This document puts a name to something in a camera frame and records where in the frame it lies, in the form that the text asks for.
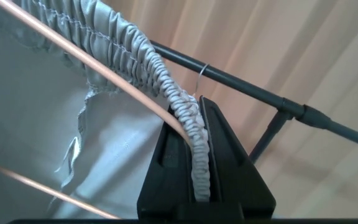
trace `seam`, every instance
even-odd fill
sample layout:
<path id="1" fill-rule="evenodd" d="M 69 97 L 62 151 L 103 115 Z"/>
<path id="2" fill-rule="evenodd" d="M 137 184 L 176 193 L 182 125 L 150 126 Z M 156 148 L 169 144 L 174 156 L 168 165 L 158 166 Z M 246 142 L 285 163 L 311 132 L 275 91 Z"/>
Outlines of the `seam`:
<path id="1" fill-rule="evenodd" d="M 58 12 L 55 9 L 48 8 L 46 5 L 42 4 L 40 1 L 32 0 L 32 2 L 34 4 L 38 4 L 41 8 L 43 8 L 45 13 L 47 13 L 49 11 L 51 15 L 60 17 L 60 19 L 67 21 L 71 24 L 76 24 L 80 29 L 84 29 L 94 35 L 97 35 L 98 37 L 101 37 L 102 39 L 107 40 L 108 42 L 110 42 L 110 44 L 113 44 L 114 46 L 120 48 L 125 54 L 128 54 L 130 59 L 132 59 L 133 61 L 138 63 L 148 73 L 148 71 L 145 68 L 145 65 L 143 63 L 139 62 L 137 58 L 132 56 L 132 52 L 128 51 L 123 45 L 118 44 L 114 38 L 111 38 L 108 35 L 101 33 L 100 31 L 96 31 L 96 30 L 92 29 L 90 26 L 82 24 L 81 21 L 71 18 L 68 14 L 65 14 L 64 12 Z"/>

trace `black pole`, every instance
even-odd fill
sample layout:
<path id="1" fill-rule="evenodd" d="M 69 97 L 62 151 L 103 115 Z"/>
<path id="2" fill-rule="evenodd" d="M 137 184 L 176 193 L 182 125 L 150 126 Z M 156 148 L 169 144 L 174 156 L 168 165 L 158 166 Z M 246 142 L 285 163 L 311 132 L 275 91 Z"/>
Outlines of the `black pole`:
<path id="1" fill-rule="evenodd" d="M 262 155 L 266 147 L 270 144 L 274 136 L 281 130 L 285 122 L 289 119 L 292 119 L 290 114 L 277 111 L 271 122 L 268 124 L 266 131 L 259 139 L 252 152 L 249 154 L 249 159 L 252 163 L 255 164 L 260 155 Z"/>
<path id="2" fill-rule="evenodd" d="M 177 52 L 176 50 L 170 49 L 162 44 L 154 41 L 151 41 L 151 43 L 153 44 L 155 51 L 162 57 L 189 68 L 196 73 L 199 73 L 206 65 L 197 59 Z M 287 112 L 304 124 L 315 128 L 327 129 L 346 139 L 358 143 L 357 131 L 331 121 L 331 119 L 325 114 L 308 105 L 300 105 L 292 100 L 277 96 L 274 93 L 257 87 L 249 82 L 241 80 L 240 78 L 237 78 L 212 66 L 207 66 L 203 72 L 203 75 L 237 91 L 240 91 L 241 93 L 260 100 L 270 106 L 274 106 L 280 111 Z"/>

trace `metal hook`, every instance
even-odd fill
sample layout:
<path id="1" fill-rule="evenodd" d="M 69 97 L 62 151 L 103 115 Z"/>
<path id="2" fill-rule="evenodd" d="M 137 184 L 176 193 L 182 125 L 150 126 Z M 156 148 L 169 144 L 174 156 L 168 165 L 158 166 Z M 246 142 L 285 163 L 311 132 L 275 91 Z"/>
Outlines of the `metal hook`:
<path id="1" fill-rule="evenodd" d="M 197 82 L 196 82 L 196 91 L 193 93 L 193 97 L 196 97 L 196 93 L 197 93 L 197 89 L 198 89 L 198 83 L 200 82 L 200 78 L 203 75 L 203 72 L 205 71 L 206 67 L 208 67 L 208 63 L 206 63 L 203 67 L 203 69 L 201 69 L 200 73 L 198 74 L 198 78 L 197 78 Z"/>

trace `curtain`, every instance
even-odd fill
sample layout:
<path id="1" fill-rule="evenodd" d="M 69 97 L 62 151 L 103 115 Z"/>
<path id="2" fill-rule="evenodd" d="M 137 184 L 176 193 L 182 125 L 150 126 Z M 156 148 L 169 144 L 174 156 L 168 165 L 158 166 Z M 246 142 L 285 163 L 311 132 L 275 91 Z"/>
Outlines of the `curtain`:
<path id="1" fill-rule="evenodd" d="M 358 131 L 358 1 L 104 0 L 146 35 Z M 167 61 L 195 92 L 197 74 Z M 248 153 L 275 108 L 202 77 Z M 358 145 L 290 121 L 257 168 L 284 217 L 358 217 Z"/>

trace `gray fabric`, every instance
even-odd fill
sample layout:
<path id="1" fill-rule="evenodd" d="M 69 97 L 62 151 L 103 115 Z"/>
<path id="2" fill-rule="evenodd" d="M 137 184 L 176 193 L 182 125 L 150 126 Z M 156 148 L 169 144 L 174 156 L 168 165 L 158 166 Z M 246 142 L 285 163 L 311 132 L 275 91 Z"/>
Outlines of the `gray fabric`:
<path id="1" fill-rule="evenodd" d="M 150 91 L 155 96 L 162 94 L 168 98 L 175 116 L 190 137 L 193 154 L 191 176 L 195 198 L 197 201 L 208 201 L 210 195 L 208 135 L 198 104 L 173 81 L 161 57 L 155 53 L 146 36 L 134 24 L 125 21 L 120 13 L 114 12 L 100 1 L 16 0 L 16 3 L 132 85 Z M 94 95 L 102 92 L 117 93 L 119 89 L 45 37 L 1 10 L 0 28 L 7 30 L 26 47 L 46 50 L 62 58 L 67 65 L 74 65 L 85 71 L 90 91 L 85 100 L 85 107 L 78 116 L 79 151 L 75 153 L 74 140 L 67 154 L 69 166 L 72 168 L 75 155 L 83 149 L 86 140 L 86 122 L 89 122 L 86 119 L 87 102 Z M 73 175 L 74 170 L 71 169 L 62 187 L 72 179 Z"/>

